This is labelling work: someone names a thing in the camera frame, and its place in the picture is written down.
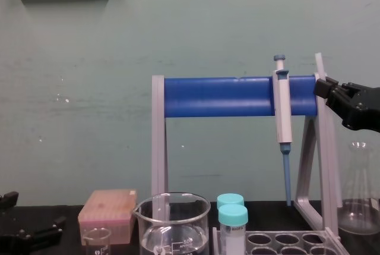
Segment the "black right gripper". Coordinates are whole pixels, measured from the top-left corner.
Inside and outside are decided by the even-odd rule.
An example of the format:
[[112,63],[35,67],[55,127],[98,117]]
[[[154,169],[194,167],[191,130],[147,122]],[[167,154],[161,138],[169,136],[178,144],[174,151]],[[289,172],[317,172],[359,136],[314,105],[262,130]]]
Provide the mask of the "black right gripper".
[[[315,96],[325,99],[325,104],[342,119],[350,130],[379,132],[379,87],[371,88],[355,83],[342,83],[326,77],[319,78],[313,90]],[[346,114],[346,96],[349,106]]]

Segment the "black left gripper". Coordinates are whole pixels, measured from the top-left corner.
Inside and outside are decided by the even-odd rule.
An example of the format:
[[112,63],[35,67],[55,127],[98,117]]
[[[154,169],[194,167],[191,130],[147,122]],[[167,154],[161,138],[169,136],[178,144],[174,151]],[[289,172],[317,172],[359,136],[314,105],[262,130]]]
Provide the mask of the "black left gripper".
[[[12,191],[0,196],[0,210],[7,210],[17,205],[19,193]],[[67,218],[55,219],[50,227],[35,232],[20,230],[18,234],[1,235],[1,253],[30,254],[30,246],[42,243],[60,242]]]

